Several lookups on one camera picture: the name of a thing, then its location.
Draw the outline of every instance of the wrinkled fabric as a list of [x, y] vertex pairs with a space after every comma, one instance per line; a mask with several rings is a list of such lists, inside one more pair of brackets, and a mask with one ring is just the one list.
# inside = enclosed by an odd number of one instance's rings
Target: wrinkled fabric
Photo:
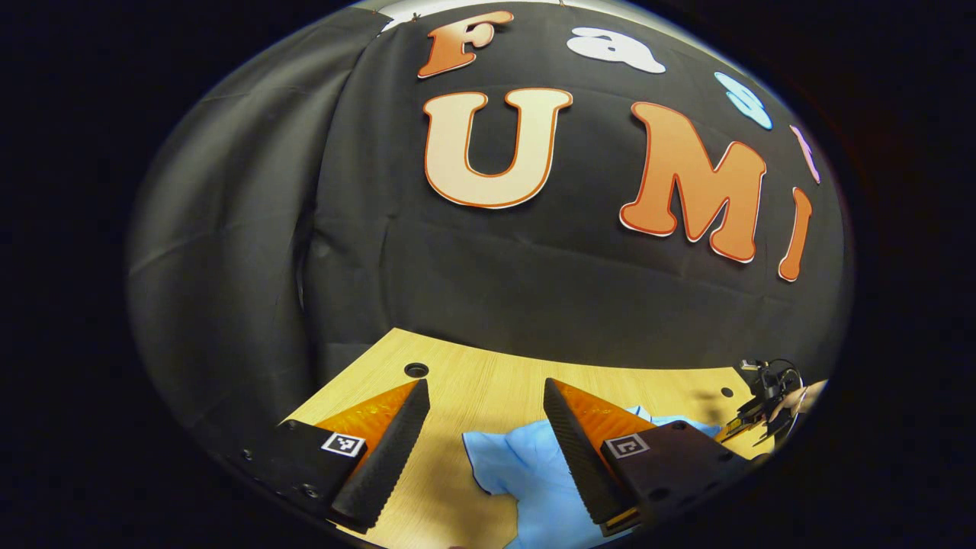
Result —
[[[681, 415], [651, 417], [642, 406], [628, 408], [655, 425], [682, 420], [714, 437], [720, 426]], [[590, 519], [548, 420], [506, 435], [464, 433], [474, 481], [486, 492], [510, 493], [518, 500], [518, 535], [506, 549], [589, 549], [627, 535], [603, 537]]]

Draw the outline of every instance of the blue cloth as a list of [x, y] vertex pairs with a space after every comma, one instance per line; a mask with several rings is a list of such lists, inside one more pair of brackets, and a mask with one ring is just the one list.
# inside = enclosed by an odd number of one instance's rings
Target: blue cloth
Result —
[[[710, 437], [720, 429], [680, 415], [651, 418], [641, 406], [628, 411], [655, 425], [680, 419]], [[518, 500], [518, 535], [506, 549], [590, 549], [629, 533], [603, 537], [573, 484], [548, 420], [507, 435], [464, 433], [462, 440], [478, 485], [488, 493], [510, 493]]]

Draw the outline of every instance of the cutout letter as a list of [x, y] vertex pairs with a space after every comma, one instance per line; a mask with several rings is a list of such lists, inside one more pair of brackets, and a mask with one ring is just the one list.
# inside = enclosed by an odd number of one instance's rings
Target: cutout letter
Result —
[[810, 168], [810, 173], [813, 174], [814, 181], [817, 182], [817, 185], [820, 185], [820, 172], [818, 172], [817, 168], [813, 165], [813, 154], [810, 151], [810, 145], [808, 145], [806, 140], [803, 139], [803, 134], [799, 133], [796, 126], [790, 126], [790, 129], [796, 134], [796, 139], [799, 141], [799, 147], [803, 149], [803, 157], [806, 158], [806, 166]]
[[755, 256], [755, 220], [766, 162], [748, 146], [729, 144], [712, 169], [691, 120], [666, 106], [635, 103], [630, 109], [647, 129], [644, 176], [637, 199], [620, 210], [629, 229], [668, 236], [677, 228], [671, 195], [677, 184], [688, 240], [697, 242], [725, 208], [709, 244], [718, 255], [741, 263]]
[[484, 48], [495, 37], [495, 26], [515, 19], [510, 12], [492, 12], [473, 18], [467, 18], [451, 24], [438, 27], [427, 35], [433, 38], [430, 46], [430, 59], [417, 73], [418, 78], [428, 78], [434, 74], [461, 68], [473, 63], [477, 57], [473, 52], [465, 51], [465, 44], [475, 48]]
[[626, 63], [644, 72], [661, 73], [665, 66], [654, 59], [647, 46], [633, 38], [601, 28], [580, 26], [573, 29], [576, 38], [570, 38], [566, 45], [570, 50], [588, 58], [609, 62]]
[[796, 204], [796, 217], [793, 218], [793, 236], [790, 237], [790, 248], [786, 257], [780, 261], [780, 276], [787, 282], [794, 282], [799, 277], [799, 260], [803, 257], [803, 245], [806, 244], [806, 231], [810, 227], [810, 216], [813, 206], [799, 188], [793, 188], [793, 202]]
[[715, 78], [728, 90], [725, 92], [725, 95], [728, 96], [729, 100], [732, 101], [732, 105], [739, 112], [755, 120], [755, 123], [763, 128], [767, 130], [773, 129], [773, 121], [769, 118], [769, 114], [766, 114], [766, 111], [762, 108], [762, 101], [749, 88], [721, 72], [716, 72]]
[[552, 145], [559, 110], [573, 103], [562, 90], [525, 88], [505, 95], [518, 108], [515, 158], [508, 170], [485, 175], [471, 169], [468, 143], [474, 114], [488, 105], [479, 92], [448, 94], [424, 104], [430, 116], [424, 163], [427, 181], [441, 196], [465, 206], [508, 208], [539, 192], [552, 165]]

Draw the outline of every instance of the wooden tabletop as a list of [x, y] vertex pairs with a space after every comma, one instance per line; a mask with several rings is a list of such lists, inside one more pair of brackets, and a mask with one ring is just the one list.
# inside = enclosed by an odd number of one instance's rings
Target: wooden tabletop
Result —
[[[408, 383], [413, 379], [404, 366], [411, 362], [429, 368], [430, 412], [424, 428], [376, 526], [366, 534], [340, 527], [396, 549], [500, 549], [515, 537], [515, 499], [478, 487], [461, 434], [507, 433], [546, 419], [547, 377], [622, 407], [642, 405], [651, 416], [684, 415], [714, 425], [735, 417], [752, 397], [731, 366], [653, 370], [570, 364], [492, 353], [394, 328], [283, 420], [314, 424]], [[722, 388], [733, 396], [723, 396]], [[771, 451], [772, 440], [752, 447], [761, 431], [726, 446], [746, 458]]]

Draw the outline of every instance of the orange letter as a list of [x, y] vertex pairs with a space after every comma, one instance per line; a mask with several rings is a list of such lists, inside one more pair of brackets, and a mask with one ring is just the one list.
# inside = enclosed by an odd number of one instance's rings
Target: orange letter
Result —
[[461, 68], [474, 61], [477, 56], [465, 52], [465, 44], [470, 43], [475, 48], [483, 48], [495, 37], [494, 24], [502, 24], [515, 19], [509, 12], [492, 12], [483, 16], [475, 16], [462, 21], [452, 22], [436, 28], [427, 35], [433, 38], [430, 47], [430, 59], [417, 73], [418, 78], [427, 78], [434, 74]]
[[709, 239], [712, 250], [741, 263], [752, 261], [766, 173], [762, 157], [734, 141], [712, 169], [698, 132], [683, 114], [650, 103], [635, 103], [630, 110], [647, 128], [647, 155], [637, 199], [621, 208], [621, 223], [656, 236], [674, 232], [671, 194], [677, 183], [688, 240], [697, 242], [724, 206], [722, 225]]
[[780, 261], [780, 276], [788, 282], [796, 281], [799, 276], [799, 260], [803, 257], [806, 230], [810, 226], [810, 216], [813, 215], [810, 199], [797, 187], [793, 188], [793, 202], [796, 203], [793, 236], [790, 237], [790, 248], [787, 250], [786, 257]]
[[424, 104], [430, 116], [424, 165], [427, 181], [441, 196], [465, 206], [508, 208], [536, 195], [549, 178], [559, 110], [573, 103], [562, 90], [525, 88], [505, 95], [518, 108], [515, 158], [508, 170], [485, 175], [468, 164], [474, 114], [488, 104], [479, 92], [433, 98]]

